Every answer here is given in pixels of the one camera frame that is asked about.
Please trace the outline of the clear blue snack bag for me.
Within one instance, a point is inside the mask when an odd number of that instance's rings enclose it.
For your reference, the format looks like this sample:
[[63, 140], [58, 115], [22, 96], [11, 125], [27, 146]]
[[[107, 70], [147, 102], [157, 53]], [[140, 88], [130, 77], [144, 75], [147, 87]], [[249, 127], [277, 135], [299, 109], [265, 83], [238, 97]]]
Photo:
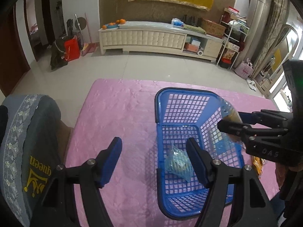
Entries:
[[186, 151], [178, 149], [171, 144], [165, 159], [165, 171], [174, 174], [187, 182], [191, 181], [194, 174], [193, 166]]

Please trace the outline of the cream TV cabinet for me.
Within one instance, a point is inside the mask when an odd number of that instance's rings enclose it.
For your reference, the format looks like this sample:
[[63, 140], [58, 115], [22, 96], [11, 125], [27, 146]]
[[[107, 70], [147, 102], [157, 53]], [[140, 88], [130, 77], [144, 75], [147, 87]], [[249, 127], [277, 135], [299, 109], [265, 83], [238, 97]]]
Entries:
[[215, 62], [223, 40], [168, 23], [127, 21], [99, 30], [101, 54], [107, 50], [149, 52], [187, 56]]

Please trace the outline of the cardboard box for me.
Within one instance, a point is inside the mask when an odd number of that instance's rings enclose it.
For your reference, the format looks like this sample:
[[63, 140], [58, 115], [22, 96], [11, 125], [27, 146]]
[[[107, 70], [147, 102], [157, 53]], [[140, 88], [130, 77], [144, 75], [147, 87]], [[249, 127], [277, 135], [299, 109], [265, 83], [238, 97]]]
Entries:
[[201, 27], [206, 31], [206, 34], [217, 38], [223, 38], [226, 30], [225, 26], [222, 26], [207, 19], [202, 20]]

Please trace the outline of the silver standing air conditioner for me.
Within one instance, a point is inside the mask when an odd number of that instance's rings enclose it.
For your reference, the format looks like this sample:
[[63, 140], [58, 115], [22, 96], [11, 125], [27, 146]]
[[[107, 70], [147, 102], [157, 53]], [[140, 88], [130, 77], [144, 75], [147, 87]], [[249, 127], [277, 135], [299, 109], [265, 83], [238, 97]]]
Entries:
[[245, 59], [256, 54], [257, 48], [260, 45], [261, 38], [265, 31], [265, 26], [268, 20], [272, 0], [251, 0], [247, 15], [247, 25], [249, 32], [244, 42], [244, 49], [238, 54], [238, 57], [233, 65], [237, 68], [238, 65]]

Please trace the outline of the pink gift bag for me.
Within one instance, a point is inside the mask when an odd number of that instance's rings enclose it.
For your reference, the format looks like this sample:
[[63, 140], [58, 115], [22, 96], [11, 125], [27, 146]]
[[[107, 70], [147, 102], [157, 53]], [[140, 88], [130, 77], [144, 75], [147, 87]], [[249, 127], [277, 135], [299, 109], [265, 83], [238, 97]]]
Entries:
[[242, 79], [247, 79], [253, 73], [253, 65], [249, 59], [242, 61], [235, 69], [235, 73]]

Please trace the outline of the white metal shelf rack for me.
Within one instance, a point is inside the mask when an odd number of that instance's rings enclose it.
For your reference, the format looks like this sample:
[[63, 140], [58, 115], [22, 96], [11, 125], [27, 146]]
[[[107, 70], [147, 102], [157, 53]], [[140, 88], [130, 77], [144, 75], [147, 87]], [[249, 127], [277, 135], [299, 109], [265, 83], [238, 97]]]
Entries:
[[216, 64], [231, 69], [244, 49], [250, 28], [245, 17], [236, 17], [227, 12], [221, 16], [220, 25], [225, 27], [225, 31]]

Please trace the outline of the grey embroidered cushion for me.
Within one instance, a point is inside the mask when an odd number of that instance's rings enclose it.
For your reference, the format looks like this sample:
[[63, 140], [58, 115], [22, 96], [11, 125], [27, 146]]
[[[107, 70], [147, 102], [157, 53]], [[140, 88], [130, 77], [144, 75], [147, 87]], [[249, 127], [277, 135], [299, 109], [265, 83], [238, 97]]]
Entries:
[[1, 143], [1, 195], [22, 226], [29, 226], [35, 205], [53, 170], [62, 162], [57, 132], [61, 112], [47, 95], [9, 95], [3, 103], [8, 122]]

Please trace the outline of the black bag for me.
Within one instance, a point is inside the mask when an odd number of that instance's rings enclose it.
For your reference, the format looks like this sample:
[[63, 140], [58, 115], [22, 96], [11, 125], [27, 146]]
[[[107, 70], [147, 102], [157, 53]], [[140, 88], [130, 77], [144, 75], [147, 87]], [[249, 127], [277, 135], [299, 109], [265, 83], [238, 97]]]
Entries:
[[64, 38], [59, 38], [55, 40], [51, 46], [51, 70], [56, 70], [68, 65], [68, 61], [65, 60], [65, 55]]

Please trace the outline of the red bag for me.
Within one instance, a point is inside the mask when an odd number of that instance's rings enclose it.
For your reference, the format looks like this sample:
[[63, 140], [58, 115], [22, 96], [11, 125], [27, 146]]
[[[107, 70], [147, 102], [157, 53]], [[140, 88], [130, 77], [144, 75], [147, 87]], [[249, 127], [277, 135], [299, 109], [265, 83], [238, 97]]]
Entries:
[[73, 61], [80, 57], [80, 49], [77, 42], [77, 37], [74, 36], [72, 39], [69, 39], [64, 42], [65, 48], [65, 60]]

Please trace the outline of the pink quilted table cover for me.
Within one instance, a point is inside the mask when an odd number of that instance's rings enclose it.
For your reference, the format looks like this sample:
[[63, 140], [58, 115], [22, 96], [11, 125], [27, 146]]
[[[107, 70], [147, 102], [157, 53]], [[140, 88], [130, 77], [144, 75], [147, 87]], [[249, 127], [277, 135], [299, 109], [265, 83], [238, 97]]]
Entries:
[[157, 202], [155, 95], [186, 84], [151, 80], [96, 80], [77, 118], [66, 156], [68, 167], [82, 165], [122, 139], [122, 153], [101, 196], [114, 226], [194, 226], [175, 221]]

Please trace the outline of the blue plastic basket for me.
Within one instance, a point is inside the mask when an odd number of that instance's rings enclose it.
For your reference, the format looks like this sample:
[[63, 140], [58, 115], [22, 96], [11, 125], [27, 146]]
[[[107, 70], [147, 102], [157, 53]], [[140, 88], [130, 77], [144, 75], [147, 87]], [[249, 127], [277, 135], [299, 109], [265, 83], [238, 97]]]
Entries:
[[213, 160], [243, 167], [241, 145], [217, 127], [231, 110], [211, 91], [170, 87], [156, 94], [157, 198], [166, 217], [185, 220], [200, 214], [214, 178]]

